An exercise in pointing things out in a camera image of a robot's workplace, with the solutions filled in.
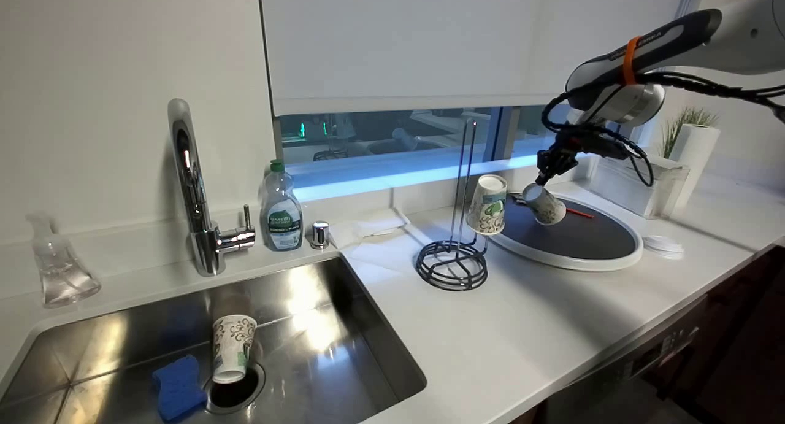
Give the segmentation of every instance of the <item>orange band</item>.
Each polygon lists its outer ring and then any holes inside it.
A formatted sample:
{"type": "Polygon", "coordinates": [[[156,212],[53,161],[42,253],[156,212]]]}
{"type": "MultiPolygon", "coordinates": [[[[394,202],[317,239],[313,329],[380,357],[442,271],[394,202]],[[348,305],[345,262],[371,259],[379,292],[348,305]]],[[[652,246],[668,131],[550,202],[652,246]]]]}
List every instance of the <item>orange band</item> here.
{"type": "Polygon", "coordinates": [[[627,50],[624,53],[622,72],[624,74],[625,85],[635,85],[637,83],[635,81],[635,72],[633,71],[633,55],[635,54],[638,39],[640,39],[640,36],[631,38],[630,42],[627,43],[627,50]]]}

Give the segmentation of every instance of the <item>soap dispenser pump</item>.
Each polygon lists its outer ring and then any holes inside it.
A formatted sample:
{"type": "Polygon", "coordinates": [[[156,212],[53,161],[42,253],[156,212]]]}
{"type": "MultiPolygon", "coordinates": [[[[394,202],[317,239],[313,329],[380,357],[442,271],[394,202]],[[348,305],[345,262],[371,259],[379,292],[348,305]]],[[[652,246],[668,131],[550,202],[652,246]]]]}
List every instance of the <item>soap dispenser pump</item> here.
{"type": "Polygon", "coordinates": [[[41,276],[44,307],[61,307],[87,298],[101,284],[76,258],[66,237],[52,231],[52,220],[45,212],[25,217],[33,225],[33,253],[41,276]]]}

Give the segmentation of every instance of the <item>green bottle cap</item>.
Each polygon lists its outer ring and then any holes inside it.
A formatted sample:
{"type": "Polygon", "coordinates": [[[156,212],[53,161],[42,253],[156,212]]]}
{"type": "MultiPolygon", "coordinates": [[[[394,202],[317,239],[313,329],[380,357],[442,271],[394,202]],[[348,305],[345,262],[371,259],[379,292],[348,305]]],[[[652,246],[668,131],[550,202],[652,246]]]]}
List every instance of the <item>green bottle cap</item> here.
{"type": "Polygon", "coordinates": [[[270,171],[272,172],[283,172],[283,160],[277,158],[275,160],[270,161],[270,171]]]}

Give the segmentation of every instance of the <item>dishwasher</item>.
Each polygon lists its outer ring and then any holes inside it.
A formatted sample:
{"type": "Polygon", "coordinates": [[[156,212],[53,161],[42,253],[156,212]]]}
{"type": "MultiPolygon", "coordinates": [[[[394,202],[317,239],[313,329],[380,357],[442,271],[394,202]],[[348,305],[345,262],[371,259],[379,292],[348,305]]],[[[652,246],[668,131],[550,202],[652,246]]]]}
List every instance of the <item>dishwasher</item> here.
{"type": "Polygon", "coordinates": [[[642,403],[659,399],[655,388],[644,387],[638,377],[668,362],[692,342],[706,305],[707,296],[703,295],[557,391],[539,406],[535,424],[641,422],[631,413],[639,411],[642,403]],[[647,395],[646,388],[650,388],[651,397],[645,401],[640,396],[634,401],[619,398],[628,391],[647,395]]]}

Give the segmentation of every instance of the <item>bottle label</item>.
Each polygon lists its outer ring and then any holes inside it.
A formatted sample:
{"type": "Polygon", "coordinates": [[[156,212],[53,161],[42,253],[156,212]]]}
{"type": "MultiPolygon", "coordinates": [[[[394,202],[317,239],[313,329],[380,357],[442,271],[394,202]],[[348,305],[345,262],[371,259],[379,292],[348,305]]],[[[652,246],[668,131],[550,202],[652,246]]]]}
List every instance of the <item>bottle label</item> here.
{"type": "Polygon", "coordinates": [[[275,203],[267,212],[267,230],[276,249],[287,250],[297,246],[300,228],[300,211],[292,200],[275,203]]]}

